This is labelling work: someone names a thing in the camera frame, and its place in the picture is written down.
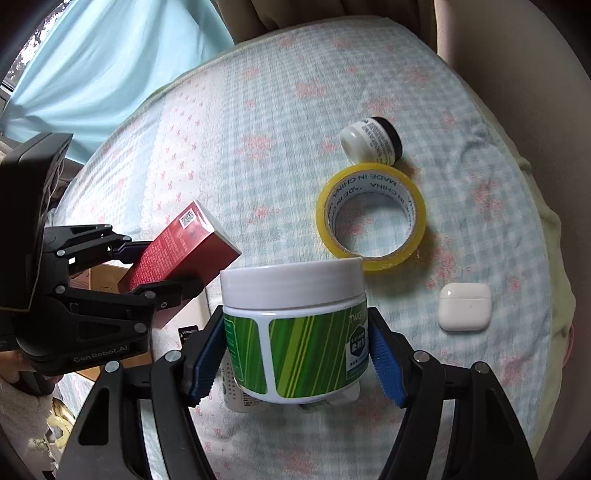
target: bed sheet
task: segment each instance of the bed sheet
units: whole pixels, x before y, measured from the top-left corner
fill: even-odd
[[[552,321],[540,218],[515,159],[459,79],[390,20],[295,28],[182,76],[99,148],[53,223],[109,222],[153,239],[198,198],[243,251],[232,268],[330,258],[315,230],[317,195],[348,164],[338,132],[374,115],[400,133],[399,168],[425,197],[428,230],[417,255],[367,276],[368,304],[442,362],[488,362],[531,441]],[[355,215],[348,230],[364,251],[388,245],[388,229],[369,236]],[[438,292],[451,281],[490,285],[486,331],[439,328]],[[219,283],[207,296],[210,306],[221,303]],[[372,367],[361,386],[350,405],[245,416],[223,405],[218,378],[191,415],[220,479],[377,478],[403,412],[383,396]],[[446,402],[430,478],[441,474],[452,413]]]

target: yellow tape roll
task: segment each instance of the yellow tape roll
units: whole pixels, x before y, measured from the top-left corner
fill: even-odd
[[[359,193],[377,192],[400,205],[408,222],[406,241],[382,257],[364,257],[339,243],[335,220],[342,206]],[[404,173],[378,163],[360,163],[338,172],[320,192],[316,226],[326,248],[337,258],[361,257],[365,271],[381,271],[406,260],[418,247],[427,226],[425,202],[417,186]]]

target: green striped label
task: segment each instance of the green striped label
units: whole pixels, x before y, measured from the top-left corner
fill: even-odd
[[[345,387],[368,366],[367,303],[269,324],[275,386],[284,398]]]
[[[252,319],[224,314],[224,327],[236,382],[253,392],[266,394],[258,325]]]

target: white jar lid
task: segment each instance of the white jar lid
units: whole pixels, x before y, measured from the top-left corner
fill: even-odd
[[[491,288],[484,283],[448,283],[439,292],[440,299],[491,299]]]
[[[365,293],[359,257],[232,268],[220,279],[224,305],[246,310],[293,309]]]

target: red box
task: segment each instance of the red box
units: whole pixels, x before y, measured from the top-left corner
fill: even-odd
[[[119,292],[169,278],[198,276],[208,285],[240,256],[217,220],[196,200],[156,237],[119,282]],[[186,304],[157,312],[153,327],[162,328]]]

